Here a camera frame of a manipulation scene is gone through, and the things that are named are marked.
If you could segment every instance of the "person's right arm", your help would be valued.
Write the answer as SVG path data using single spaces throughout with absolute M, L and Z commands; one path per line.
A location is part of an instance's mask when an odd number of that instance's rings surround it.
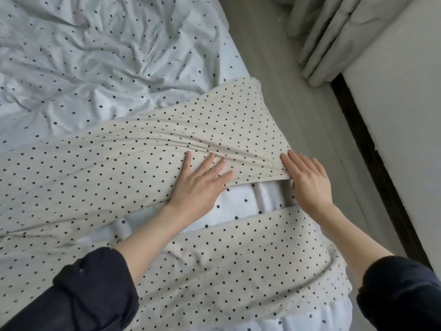
M 289 150 L 281 159 L 299 206 L 328 234 L 356 277 L 357 303 L 378 330 L 441 330 L 441 283 L 428 267 L 394 256 L 333 204 L 317 159 Z

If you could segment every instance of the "rolled-up sleeve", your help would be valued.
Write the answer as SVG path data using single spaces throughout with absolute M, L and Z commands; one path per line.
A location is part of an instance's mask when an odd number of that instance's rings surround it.
M 123 256 L 99 248 L 63 267 L 53 286 L 3 330 L 120 331 L 135 317 L 138 295 Z
M 441 330 L 441 283 L 431 269 L 407 258 L 374 262 L 357 303 L 377 330 Z

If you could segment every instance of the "hand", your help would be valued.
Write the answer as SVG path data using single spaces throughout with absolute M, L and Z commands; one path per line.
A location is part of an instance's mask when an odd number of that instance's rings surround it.
M 233 171 L 219 176 L 227 162 L 224 158 L 210 169 L 214 158 L 215 155 L 211 153 L 192 173 L 191 151 L 185 153 L 181 174 L 167 205 L 179 214 L 183 228 L 200 219 L 214 207 L 219 194 L 226 189 L 224 185 L 234 176 Z
M 323 166 L 317 159 L 309 160 L 293 150 L 280 156 L 294 179 L 293 195 L 300 207 L 313 219 L 320 210 L 332 205 L 331 183 Z

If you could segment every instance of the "white polka dot bed sheet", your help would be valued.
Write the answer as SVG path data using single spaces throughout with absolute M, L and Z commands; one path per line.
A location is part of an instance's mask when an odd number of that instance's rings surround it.
M 0 0 L 0 153 L 248 75 L 228 29 L 217 0 Z M 291 205 L 289 189 L 288 181 L 231 187 L 186 231 Z M 124 239 L 161 206 L 80 239 Z M 348 330 L 351 312 L 345 297 L 306 315 L 225 330 Z

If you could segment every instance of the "white wall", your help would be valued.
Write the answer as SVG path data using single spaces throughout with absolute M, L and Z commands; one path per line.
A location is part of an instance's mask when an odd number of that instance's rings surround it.
M 441 276 L 441 0 L 414 0 L 344 72 Z

